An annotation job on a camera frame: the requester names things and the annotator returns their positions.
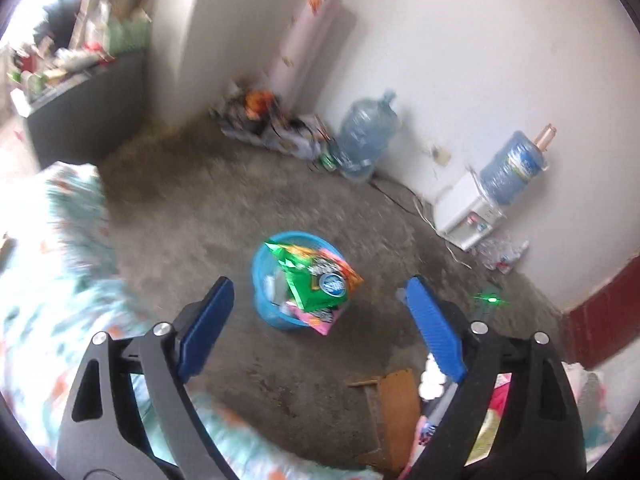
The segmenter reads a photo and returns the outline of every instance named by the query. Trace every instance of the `plastic water bottle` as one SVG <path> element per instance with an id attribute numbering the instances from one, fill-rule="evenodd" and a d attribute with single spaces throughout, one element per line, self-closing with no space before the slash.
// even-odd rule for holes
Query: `plastic water bottle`
<path id="1" fill-rule="evenodd" d="M 511 205 L 531 179 L 545 169 L 542 151 L 555 134 L 556 129 L 549 125 L 533 143 L 522 132 L 515 132 L 480 172 L 480 183 L 487 194 L 499 205 Z"/>
<path id="2" fill-rule="evenodd" d="M 346 178 L 366 182 L 373 174 L 399 127 L 398 116 L 391 109 L 395 98 L 395 92 L 387 91 L 379 101 L 362 99 L 351 105 L 330 148 Z"/>

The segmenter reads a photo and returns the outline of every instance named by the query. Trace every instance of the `green light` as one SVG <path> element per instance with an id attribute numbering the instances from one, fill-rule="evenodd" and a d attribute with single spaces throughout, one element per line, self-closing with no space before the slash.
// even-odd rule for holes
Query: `green light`
<path id="1" fill-rule="evenodd" d="M 474 296 L 474 300 L 486 301 L 487 303 L 490 303 L 495 306 L 508 304 L 506 301 L 502 300 L 501 298 L 498 298 L 497 296 L 490 296 L 489 294 L 478 294 L 477 296 Z"/>

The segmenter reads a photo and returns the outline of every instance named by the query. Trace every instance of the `concrete floor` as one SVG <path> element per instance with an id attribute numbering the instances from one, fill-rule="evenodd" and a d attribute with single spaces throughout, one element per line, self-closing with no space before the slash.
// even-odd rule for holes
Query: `concrete floor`
<path id="1" fill-rule="evenodd" d="M 100 166 L 124 278 L 171 320 L 219 275 L 236 306 L 199 378 L 221 402 L 284 449 L 326 465 L 354 465 L 374 446 L 361 392 L 345 383 L 424 367 L 426 349 L 395 291 L 414 274 L 469 313 L 489 276 L 453 261 L 419 218 L 369 186 L 314 173 L 305 162 L 226 139 L 203 119 L 170 137 L 140 137 Z M 386 192 L 412 208 L 395 184 Z M 270 235 L 317 234 L 338 247 L 364 286 L 328 337 L 283 333 L 257 316 L 252 256 Z M 558 342 L 558 317 L 517 273 L 497 278 L 508 305 L 493 325 Z"/>

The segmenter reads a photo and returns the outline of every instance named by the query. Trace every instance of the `floral blanket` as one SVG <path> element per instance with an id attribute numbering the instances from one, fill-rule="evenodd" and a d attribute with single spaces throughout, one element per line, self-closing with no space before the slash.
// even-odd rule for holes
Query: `floral blanket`
<path id="1" fill-rule="evenodd" d="M 16 206 L 15 247 L 0 267 L 0 391 L 21 427 L 53 464 L 69 388 L 93 334 L 141 335 L 157 321 L 118 275 L 97 170 L 56 163 L 30 183 Z M 144 379 L 134 379 L 154 453 L 172 462 Z M 241 480 L 380 480 L 371 470 L 343 471 L 287 453 L 191 392 L 198 415 Z"/>

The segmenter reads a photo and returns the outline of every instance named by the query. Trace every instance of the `blue gripper pad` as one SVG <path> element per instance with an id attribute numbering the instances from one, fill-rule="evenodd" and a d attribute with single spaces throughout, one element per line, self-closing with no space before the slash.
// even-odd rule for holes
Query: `blue gripper pad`
<path id="1" fill-rule="evenodd" d="M 234 284 L 220 278 L 199 306 L 199 314 L 182 336 L 177 374 L 182 383 L 198 375 L 234 306 Z"/>
<path id="2" fill-rule="evenodd" d="M 406 304 L 442 373 L 459 383 L 466 375 L 462 343 L 444 319 L 434 295 L 417 277 L 406 284 Z"/>

